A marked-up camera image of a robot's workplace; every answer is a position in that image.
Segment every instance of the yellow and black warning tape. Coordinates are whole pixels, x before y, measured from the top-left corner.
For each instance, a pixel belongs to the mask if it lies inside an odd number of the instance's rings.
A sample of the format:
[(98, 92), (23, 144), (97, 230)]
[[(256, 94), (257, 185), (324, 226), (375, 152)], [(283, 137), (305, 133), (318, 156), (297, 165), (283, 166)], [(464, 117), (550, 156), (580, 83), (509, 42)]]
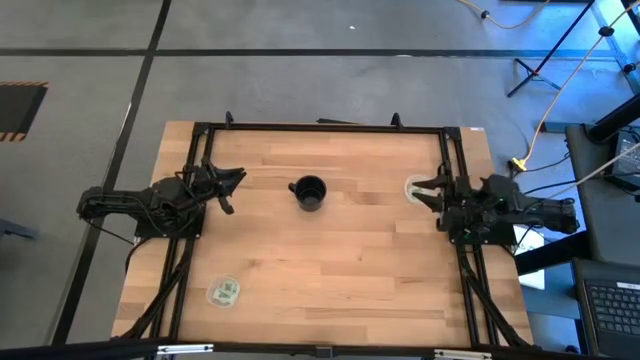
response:
[(0, 142), (20, 142), (27, 137), (25, 133), (0, 133)]
[(0, 86), (44, 86), (49, 83), (46, 81), (0, 81)]

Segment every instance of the black cup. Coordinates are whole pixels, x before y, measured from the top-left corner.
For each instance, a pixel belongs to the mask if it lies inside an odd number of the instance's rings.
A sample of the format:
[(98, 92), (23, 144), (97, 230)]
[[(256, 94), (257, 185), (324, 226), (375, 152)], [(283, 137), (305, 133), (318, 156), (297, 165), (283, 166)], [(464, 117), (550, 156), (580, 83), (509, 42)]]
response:
[(317, 176), (303, 176), (295, 184), (289, 184), (289, 190), (296, 195), (298, 205), (304, 211), (316, 211), (322, 206), (327, 195), (327, 185)]

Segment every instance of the keyboard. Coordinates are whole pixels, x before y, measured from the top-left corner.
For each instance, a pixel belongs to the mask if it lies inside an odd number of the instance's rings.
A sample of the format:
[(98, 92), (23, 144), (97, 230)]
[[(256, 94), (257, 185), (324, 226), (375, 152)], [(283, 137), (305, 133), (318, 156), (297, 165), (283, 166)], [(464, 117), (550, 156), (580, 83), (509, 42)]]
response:
[(600, 331), (640, 336), (640, 291), (587, 281), (587, 297)]

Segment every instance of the wooden table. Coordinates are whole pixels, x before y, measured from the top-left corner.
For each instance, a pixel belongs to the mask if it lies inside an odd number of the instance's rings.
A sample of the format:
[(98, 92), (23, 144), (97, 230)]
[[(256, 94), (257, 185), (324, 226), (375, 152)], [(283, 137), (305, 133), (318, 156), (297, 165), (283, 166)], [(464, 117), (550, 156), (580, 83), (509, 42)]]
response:
[[(191, 122), (167, 123), (152, 181), (182, 168), (192, 129)], [(487, 140), (482, 129), (461, 130), (478, 186), (479, 176), (492, 173)], [(435, 230), (436, 215), (404, 194), (410, 175), (435, 175), (441, 163), (437, 136), (216, 131), (212, 161), (220, 168), (244, 167), (247, 177), (229, 199), (235, 214), (225, 215), (216, 202), (208, 206), (180, 340), (469, 346), (454, 247)], [(308, 174), (328, 187), (314, 213), (300, 210), (287, 189)], [(131, 259), (114, 335), (128, 330), (156, 294), (167, 243), (149, 241)], [(494, 301), (531, 341), (512, 257), (499, 247), (484, 250)], [(224, 275), (241, 286), (227, 309), (205, 297), (210, 283)], [(167, 304), (162, 334), (173, 301)], [(476, 299), (486, 342), (481, 309)]]

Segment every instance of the gray floor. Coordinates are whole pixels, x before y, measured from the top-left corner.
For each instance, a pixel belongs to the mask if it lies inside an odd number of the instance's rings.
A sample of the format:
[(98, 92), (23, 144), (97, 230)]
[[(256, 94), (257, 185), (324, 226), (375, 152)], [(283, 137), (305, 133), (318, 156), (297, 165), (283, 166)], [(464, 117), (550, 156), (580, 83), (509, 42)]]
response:
[[(144, 48), (160, 3), (3, 1), (0, 47)], [(519, 21), (532, 8), (498, 0), (478, 3), (505, 23)], [(602, 3), (616, 6), (612, 0)], [(183, 0), (172, 5), (160, 47), (548, 49), (582, 5), (550, 7), (527, 26), (504, 31), (481, 23), (453, 0)], [(590, 48), (597, 29), (587, 14), (563, 48)], [(625, 51), (635, 50), (635, 43), (625, 44)], [(140, 58), (0, 57), (1, 80), (50, 82), (27, 139), (0, 143), (0, 217), (40, 231), (34, 242), (14, 237), (0, 242), (0, 347), (46, 341), (85, 228), (75, 215), (77, 199), (105, 174), (140, 64)], [(562, 83), (576, 65), (554, 60), (544, 74)], [(326, 117), (386, 124), (399, 112), (408, 125), (481, 126), (496, 169), (504, 172), (506, 159), (526, 152), (554, 96), (545, 84), (532, 83), (507, 99), (506, 92), (524, 76), (511, 59), (156, 58), (117, 187), (149, 183), (167, 121), (221, 121), (226, 110), (237, 121)], [(549, 119), (591, 122), (631, 95), (615, 62), (589, 61)], [(565, 152), (562, 135), (543, 134), (528, 165), (545, 165)], [(572, 177), (567, 161), (518, 181), (528, 189)], [(132, 222), (113, 217), (106, 227), (130, 234)], [(128, 245), (101, 237), (70, 341), (108, 338), (127, 251)], [(543, 319), (532, 317), (532, 324), (548, 329), (559, 321)], [(536, 333), (536, 342), (553, 350), (574, 341), (562, 333), (553, 341), (548, 333), (542, 336), (544, 331)]]

